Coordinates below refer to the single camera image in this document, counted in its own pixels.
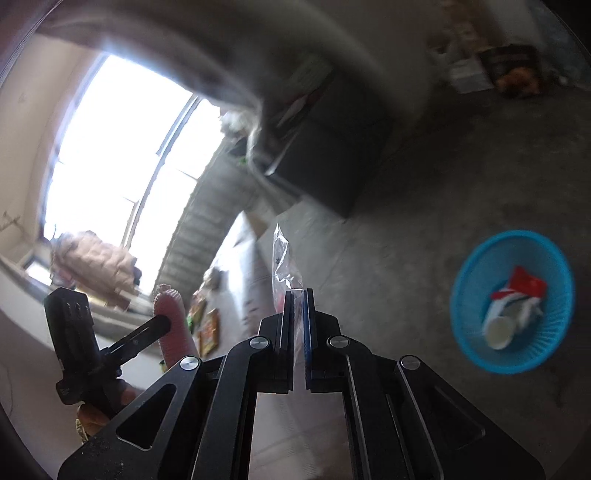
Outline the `person's left hand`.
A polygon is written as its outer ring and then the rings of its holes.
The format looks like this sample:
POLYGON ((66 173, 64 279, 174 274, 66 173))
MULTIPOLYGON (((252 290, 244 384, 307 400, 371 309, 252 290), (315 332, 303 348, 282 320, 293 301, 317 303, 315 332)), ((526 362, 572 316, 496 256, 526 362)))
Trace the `person's left hand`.
MULTIPOLYGON (((122 405, 126 406, 131 403, 139 393, 141 393, 141 390, 126 385, 121 394, 122 405)), ((83 443, 89 441, 109 422, 109 418, 102 411, 92 405, 81 404, 77 409, 75 427, 76 432, 83 443)))

